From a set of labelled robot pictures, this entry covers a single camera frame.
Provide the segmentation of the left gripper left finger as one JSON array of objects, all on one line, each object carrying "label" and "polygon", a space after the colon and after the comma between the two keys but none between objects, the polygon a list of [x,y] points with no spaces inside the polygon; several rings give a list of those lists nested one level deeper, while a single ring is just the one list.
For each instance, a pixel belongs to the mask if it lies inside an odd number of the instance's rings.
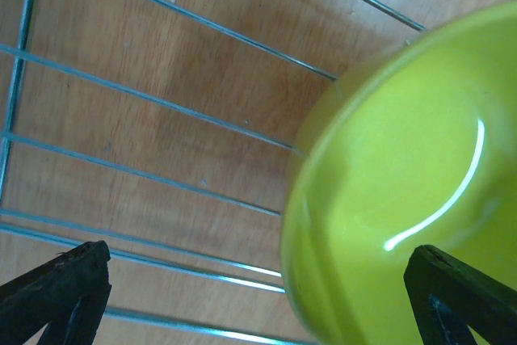
[{"label": "left gripper left finger", "polygon": [[104,241],[85,242],[1,286],[1,343],[92,344],[111,292]]}]

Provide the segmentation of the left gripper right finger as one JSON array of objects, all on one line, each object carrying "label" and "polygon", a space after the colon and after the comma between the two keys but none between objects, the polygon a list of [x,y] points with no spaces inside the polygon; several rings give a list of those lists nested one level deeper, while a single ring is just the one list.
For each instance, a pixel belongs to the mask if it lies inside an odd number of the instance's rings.
[{"label": "left gripper right finger", "polygon": [[513,288],[432,245],[415,248],[404,282],[423,343],[516,343]]}]

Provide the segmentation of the yellow-green bowl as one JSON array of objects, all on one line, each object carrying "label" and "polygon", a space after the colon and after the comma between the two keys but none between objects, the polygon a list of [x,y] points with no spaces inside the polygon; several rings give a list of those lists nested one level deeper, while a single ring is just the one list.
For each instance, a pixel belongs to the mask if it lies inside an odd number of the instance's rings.
[{"label": "yellow-green bowl", "polygon": [[403,274],[430,244],[516,285],[516,4],[347,70],[289,159],[280,262],[320,344],[418,344]]}]

